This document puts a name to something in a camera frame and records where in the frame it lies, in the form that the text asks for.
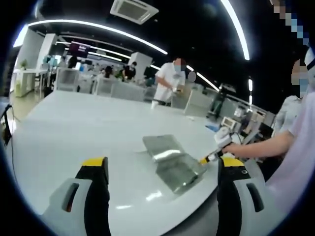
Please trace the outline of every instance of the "ceiling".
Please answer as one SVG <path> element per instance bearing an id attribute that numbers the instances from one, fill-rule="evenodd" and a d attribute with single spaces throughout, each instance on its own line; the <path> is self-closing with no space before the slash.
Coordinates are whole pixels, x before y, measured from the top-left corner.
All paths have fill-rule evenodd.
<path id="1" fill-rule="evenodd" d="M 159 13 L 143 25 L 111 15 L 113 1 L 44 0 L 38 10 L 46 20 L 80 20 L 128 32 L 164 49 L 168 55 L 123 35 L 90 26 L 50 23 L 31 28 L 42 33 L 53 32 L 115 44 L 151 56 L 158 67 L 173 56 L 181 56 L 217 87 L 221 83 L 233 85 L 236 96 L 246 101 L 250 94 L 250 76 L 253 80 L 253 104 L 274 113 L 278 112 L 284 98 L 290 95 L 292 66 L 294 60 L 305 53 L 305 48 L 291 33 L 290 27 L 273 13 L 269 1 L 229 0 L 244 31 L 249 61 L 244 59 L 235 26 L 220 0 L 144 0 L 157 8 Z M 131 54 L 102 43 L 69 37 L 64 39 Z M 207 85 L 197 79 L 197 83 Z"/>

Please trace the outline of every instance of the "white lab coat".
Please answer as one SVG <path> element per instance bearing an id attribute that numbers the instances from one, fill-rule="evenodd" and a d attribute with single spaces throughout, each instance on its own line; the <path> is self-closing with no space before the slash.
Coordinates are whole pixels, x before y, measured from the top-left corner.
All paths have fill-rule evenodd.
<path id="1" fill-rule="evenodd" d="M 295 118 L 300 113 L 301 103 L 302 100 L 296 96 L 290 96 L 284 100 L 282 107 L 275 118 L 273 136 L 288 130 L 292 126 Z"/>

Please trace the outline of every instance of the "white table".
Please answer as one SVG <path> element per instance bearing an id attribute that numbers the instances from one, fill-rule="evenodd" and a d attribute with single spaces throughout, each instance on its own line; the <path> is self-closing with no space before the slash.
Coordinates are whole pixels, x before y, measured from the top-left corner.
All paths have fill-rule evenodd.
<path id="1" fill-rule="evenodd" d="M 196 159 L 216 149 L 206 119 L 191 121 L 182 110 L 114 98 L 55 91 L 39 103 L 14 133 L 18 184 L 32 209 L 42 214 L 50 195 L 75 177 L 84 160 L 109 158 L 109 226 L 113 236 L 162 235 L 189 217 L 217 186 L 218 167 L 181 196 L 155 174 L 143 136 L 173 134 Z M 11 163 L 11 149 L 7 149 Z"/>
<path id="2" fill-rule="evenodd" d="M 26 69 L 26 70 L 21 70 L 21 69 L 15 69 L 13 71 L 13 73 L 16 73 L 16 79 L 15 82 L 17 80 L 21 81 L 21 89 L 24 89 L 25 91 L 22 92 L 22 96 L 24 96 L 25 94 L 27 94 L 28 92 L 30 92 L 32 89 L 31 88 L 29 90 L 27 90 L 27 86 L 24 85 L 25 83 L 27 83 L 28 77 L 25 80 L 25 74 L 39 74 L 40 75 L 40 80 L 39 80 L 39 98 L 41 98 L 41 93 L 42 93 L 42 85 L 43 85 L 43 75 L 48 73 L 47 69 Z"/>

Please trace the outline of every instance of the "ceiling air conditioner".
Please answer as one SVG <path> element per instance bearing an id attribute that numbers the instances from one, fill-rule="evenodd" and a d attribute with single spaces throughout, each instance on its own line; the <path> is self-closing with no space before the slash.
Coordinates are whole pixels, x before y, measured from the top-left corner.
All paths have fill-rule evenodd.
<path id="1" fill-rule="evenodd" d="M 155 7 L 139 0 L 115 0 L 110 14 L 122 17 L 139 25 L 158 13 Z"/>

